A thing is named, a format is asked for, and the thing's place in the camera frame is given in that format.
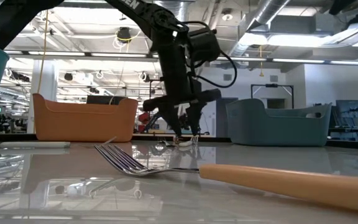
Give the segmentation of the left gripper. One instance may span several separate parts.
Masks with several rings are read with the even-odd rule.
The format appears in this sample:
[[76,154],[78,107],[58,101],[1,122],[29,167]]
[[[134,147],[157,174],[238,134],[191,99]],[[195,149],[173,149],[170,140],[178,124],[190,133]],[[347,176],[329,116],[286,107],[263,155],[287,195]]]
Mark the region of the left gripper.
[[202,109],[207,102],[215,101],[221,97],[218,89],[199,91],[195,90],[195,84],[189,80],[184,63],[168,64],[160,62],[162,69],[162,81],[166,94],[151,100],[145,100],[143,109],[152,111],[158,108],[161,117],[173,129],[175,136],[181,137],[181,128],[175,106],[182,103],[192,103],[186,109],[191,132],[197,136],[200,131],[200,118]]

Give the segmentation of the white-handled metal fork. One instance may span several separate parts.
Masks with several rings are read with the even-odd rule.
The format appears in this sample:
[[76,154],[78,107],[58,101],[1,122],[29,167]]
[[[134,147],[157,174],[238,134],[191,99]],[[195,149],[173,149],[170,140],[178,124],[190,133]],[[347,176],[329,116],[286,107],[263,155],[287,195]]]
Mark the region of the white-handled metal fork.
[[0,143],[0,148],[70,148],[71,146],[80,145],[79,143],[71,142],[2,142]]
[[182,141],[178,143],[179,147],[188,147],[198,143],[198,136],[192,136],[189,141]]

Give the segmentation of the orange-handled metal fork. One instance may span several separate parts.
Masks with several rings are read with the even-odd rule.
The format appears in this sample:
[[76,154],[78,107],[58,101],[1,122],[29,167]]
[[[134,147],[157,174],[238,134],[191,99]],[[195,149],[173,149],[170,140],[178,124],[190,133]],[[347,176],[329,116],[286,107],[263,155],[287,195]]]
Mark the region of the orange-handled metal fork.
[[131,177],[146,177],[164,172],[192,173],[203,179],[358,211],[358,177],[225,164],[203,164],[195,169],[151,169],[118,146],[105,144],[95,145],[94,148],[118,172]]

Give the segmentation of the dark blue plastic bin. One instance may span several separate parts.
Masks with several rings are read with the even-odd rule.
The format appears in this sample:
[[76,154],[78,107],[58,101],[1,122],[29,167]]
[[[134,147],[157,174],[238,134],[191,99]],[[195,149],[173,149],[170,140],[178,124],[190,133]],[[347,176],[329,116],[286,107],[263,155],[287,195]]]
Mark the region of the dark blue plastic bin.
[[323,146],[332,104],[300,109],[268,109],[250,98],[226,105],[228,136],[249,146]]

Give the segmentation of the orange plastic bin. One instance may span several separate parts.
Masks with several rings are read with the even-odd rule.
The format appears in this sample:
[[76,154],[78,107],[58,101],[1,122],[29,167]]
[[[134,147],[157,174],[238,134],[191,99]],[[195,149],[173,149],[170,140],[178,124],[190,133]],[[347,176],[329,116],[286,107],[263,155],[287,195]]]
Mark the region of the orange plastic bin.
[[138,102],[122,99],[118,105],[59,103],[38,93],[34,101],[35,134],[39,141],[129,142]]

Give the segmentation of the black ceiling device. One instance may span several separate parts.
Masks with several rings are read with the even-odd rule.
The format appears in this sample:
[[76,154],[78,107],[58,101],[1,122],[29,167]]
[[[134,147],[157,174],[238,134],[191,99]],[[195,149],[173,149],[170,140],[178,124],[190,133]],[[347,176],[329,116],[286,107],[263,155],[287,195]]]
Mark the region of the black ceiling device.
[[126,44],[131,41],[131,34],[130,34],[130,28],[129,27],[120,27],[117,34],[116,34],[117,40],[120,43]]

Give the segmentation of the white pillar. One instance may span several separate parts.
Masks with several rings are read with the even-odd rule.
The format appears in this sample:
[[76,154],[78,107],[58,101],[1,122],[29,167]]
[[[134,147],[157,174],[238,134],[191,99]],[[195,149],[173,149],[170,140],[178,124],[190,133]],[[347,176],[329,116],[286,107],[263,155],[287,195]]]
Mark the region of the white pillar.
[[57,100],[59,68],[54,60],[34,60],[31,76],[30,103],[27,134],[34,134],[34,100],[32,95],[40,93],[46,100]]

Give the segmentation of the black computer monitor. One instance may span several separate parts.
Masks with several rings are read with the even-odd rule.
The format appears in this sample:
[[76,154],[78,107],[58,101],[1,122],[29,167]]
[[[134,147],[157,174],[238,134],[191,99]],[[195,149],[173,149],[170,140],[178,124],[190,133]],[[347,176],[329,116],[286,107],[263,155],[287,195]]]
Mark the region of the black computer monitor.
[[343,128],[358,128],[358,100],[336,100],[337,124]]

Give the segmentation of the black metal frame stand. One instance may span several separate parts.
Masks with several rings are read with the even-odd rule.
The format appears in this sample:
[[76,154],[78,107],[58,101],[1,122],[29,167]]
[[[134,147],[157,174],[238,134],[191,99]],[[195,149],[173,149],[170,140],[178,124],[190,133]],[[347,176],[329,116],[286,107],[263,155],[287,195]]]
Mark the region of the black metal frame stand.
[[267,83],[267,84],[251,84],[250,85],[250,97],[253,98],[254,95],[262,88],[278,88],[282,87],[290,96],[291,96],[291,108],[295,108],[295,92],[293,85],[279,85],[276,83]]

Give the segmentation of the silver ventilation duct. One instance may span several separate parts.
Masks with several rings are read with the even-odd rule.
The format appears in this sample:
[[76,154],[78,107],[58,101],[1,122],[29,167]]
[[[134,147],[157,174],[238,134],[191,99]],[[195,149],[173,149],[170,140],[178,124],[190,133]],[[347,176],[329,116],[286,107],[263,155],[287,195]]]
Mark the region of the silver ventilation duct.
[[246,14],[238,26],[238,40],[229,51],[230,56],[241,57],[252,44],[246,43],[246,33],[262,26],[269,30],[269,25],[278,13],[291,0],[260,0],[257,9]]

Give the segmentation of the black aluminium table frame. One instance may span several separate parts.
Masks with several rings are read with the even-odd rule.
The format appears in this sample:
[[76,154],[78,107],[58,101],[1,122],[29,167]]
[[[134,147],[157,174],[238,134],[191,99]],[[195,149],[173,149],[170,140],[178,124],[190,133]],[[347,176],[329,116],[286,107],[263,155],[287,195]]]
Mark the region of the black aluminium table frame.
[[[172,139],[171,134],[163,134],[160,136],[149,135],[149,134],[134,134],[132,136],[133,141],[157,141],[160,138]],[[16,142],[16,141],[36,141],[37,137],[35,134],[0,134],[0,142]],[[198,138],[199,142],[219,142],[229,143],[229,138],[216,138],[208,135],[202,135]],[[338,141],[338,140],[327,140],[326,146],[329,147],[341,147],[349,149],[358,149],[358,141]]]

